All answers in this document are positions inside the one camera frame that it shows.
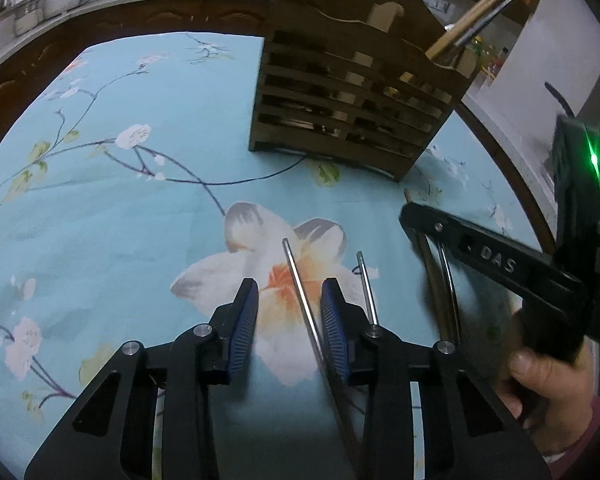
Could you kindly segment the person's right hand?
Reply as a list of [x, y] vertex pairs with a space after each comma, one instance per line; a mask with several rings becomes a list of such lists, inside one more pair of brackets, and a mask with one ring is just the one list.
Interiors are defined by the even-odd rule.
[[524, 428], [541, 454], [562, 454], [583, 437], [593, 419], [595, 393], [593, 360], [587, 342], [572, 364], [539, 356], [522, 344], [520, 314], [515, 313], [507, 326], [493, 387], [518, 418], [524, 404], [513, 392], [514, 382], [541, 398], [536, 410], [524, 421]]

